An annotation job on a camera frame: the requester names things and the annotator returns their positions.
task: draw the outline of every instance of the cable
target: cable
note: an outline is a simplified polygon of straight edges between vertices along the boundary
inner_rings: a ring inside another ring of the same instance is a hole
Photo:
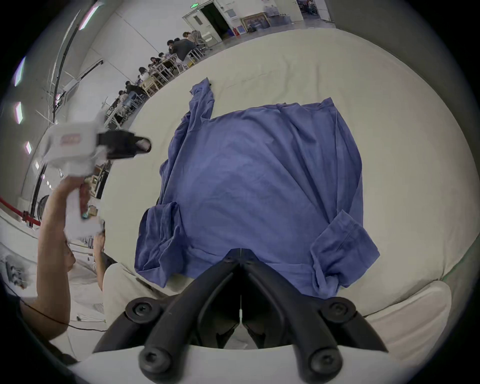
[[[59,324],[62,324],[62,325],[67,325],[67,326],[72,327],[72,328],[75,328],[75,329],[79,329],[80,331],[97,331],[97,332],[106,332],[106,331],[107,331],[107,330],[101,331],[101,330],[99,330],[99,329],[79,328],[79,327],[75,327],[75,326],[73,326],[73,325],[70,325],[70,324],[68,324],[68,323],[64,323],[64,322],[55,320],[55,319],[51,318],[50,316],[47,316],[47,315],[45,315],[44,313],[40,312],[38,309],[35,309],[35,308],[32,307],[31,305],[27,304],[27,303],[25,302],[25,300],[23,300],[7,283],[5,283],[4,281],[3,281],[3,283],[5,284],[5,286],[6,286],[10,291],[12,291],[12,293],[13,293],[16,297],[18,297],[18,298],[20,299],[20,301],[21,301],[24,305],[26,305],[28,308],[33,309],[35,312],[38,312],[38,313],[41,314],[42,316],[45,316],[47,319],[50,319],[51,321],[54,321],[54,322],[59,323]]]

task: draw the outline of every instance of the framed picture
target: framed picture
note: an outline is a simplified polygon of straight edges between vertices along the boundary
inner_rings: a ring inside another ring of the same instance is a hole
[[[270,27],[270,22],[263,12],[243,17],[241,22],[246,31],[248,31],[250,27],[255,29],[265,29]]]

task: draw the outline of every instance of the table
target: table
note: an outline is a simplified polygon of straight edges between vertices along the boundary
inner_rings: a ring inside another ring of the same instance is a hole
[[[265,104],[334,101],[362,157],[364,227],[380,251],[367,273],[339,293],[362,315],[444,276],[478,235],[473,157],[437,93],[365,39],[337,29],[292,30],[213,55],[146,102],[132,131],[149,137],[152,150],[114,162],[99,212],[106,253],[131,270],[140,219],[160,194],[160,165],[192,86],[205,77],[215,95],[212,118]]]

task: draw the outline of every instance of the open doorway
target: open doorway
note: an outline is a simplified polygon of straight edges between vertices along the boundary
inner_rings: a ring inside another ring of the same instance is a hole
[[[297,4],[304,20],[320,19],[317,6],[313,0],[297,0]]]
[[[229,37],[233,36],[230,27],[228,26],[227,22],[225,21],[215,4],[207,4],[202,7],[200,11],[205,15],[207,20],[212,25],[213,29],[215,29],[215,31],[218,33],[222,40],[228,39]]]

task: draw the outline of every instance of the black bolt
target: black bolt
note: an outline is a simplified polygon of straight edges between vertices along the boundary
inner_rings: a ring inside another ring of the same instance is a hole
[[[326,348],[316,351],[310,358],[310,368],[320,374],[332,374],[342,368],[342,358],[337,349]]]
[[[348,307],[344,303],[333,303],[330,306],[335,316],[343,316],[348,312]]]
[[[172,365],[170,354],[155,347],[145,347],[139,359],[140,367],[150,373],[163,373]]]
[[[149,303],[139,303],[133,308],[133,313],[138,316],[145,316],[152,310],[152,306]]]

